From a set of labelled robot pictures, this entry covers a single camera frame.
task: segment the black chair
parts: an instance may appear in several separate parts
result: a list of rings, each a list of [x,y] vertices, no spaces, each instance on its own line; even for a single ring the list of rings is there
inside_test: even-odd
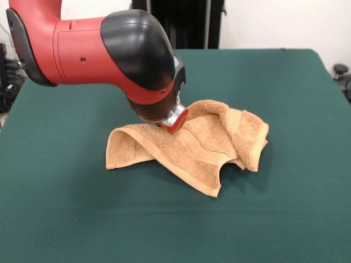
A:
[[[346,74],[349,68],[344,64],[336,64],[334,69],[334,80],[338,83],[346,99],[351,103],[351,74]]]

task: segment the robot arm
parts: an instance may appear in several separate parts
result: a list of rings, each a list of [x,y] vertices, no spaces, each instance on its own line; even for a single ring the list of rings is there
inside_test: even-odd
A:
[[[62,0],[9,0],[7,17],[19,59],[40,85],[118,86],[138,116],[176,132],[187,109],[179,91],[185,69],[155,17],[125,10],[61,20]]]

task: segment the towel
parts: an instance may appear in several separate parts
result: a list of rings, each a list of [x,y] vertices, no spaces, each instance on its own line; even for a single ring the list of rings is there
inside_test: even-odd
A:
[[[171,135],[152,124],[114,129],[106,147],[106,168],[158,161],[203,194],[218,197],[220,169],[234,163],[258,171],[269,126],[258,116],[214,100],[191,104],[181,130]]]

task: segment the table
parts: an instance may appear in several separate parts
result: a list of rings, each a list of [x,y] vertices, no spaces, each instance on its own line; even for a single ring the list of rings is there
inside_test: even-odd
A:
[[[258,173],[221,170],[218,199],[157,162],[107,171],[140,122],[109,85],[27,81],[0,133],[0,262],[347,262],[351,108],[312,50],[176,50],[181,99],[270,125]]]

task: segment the green tablecloth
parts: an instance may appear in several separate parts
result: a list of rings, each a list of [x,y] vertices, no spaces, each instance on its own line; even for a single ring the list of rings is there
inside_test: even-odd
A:
[[[108,85],[27,81],[0,133],[0,262],[351,261],[351,108],[311,50],[177,50],[186,105],[219,100],[270,125],[258,173],[218,199],[157,162],[107,171],[139,122]]]

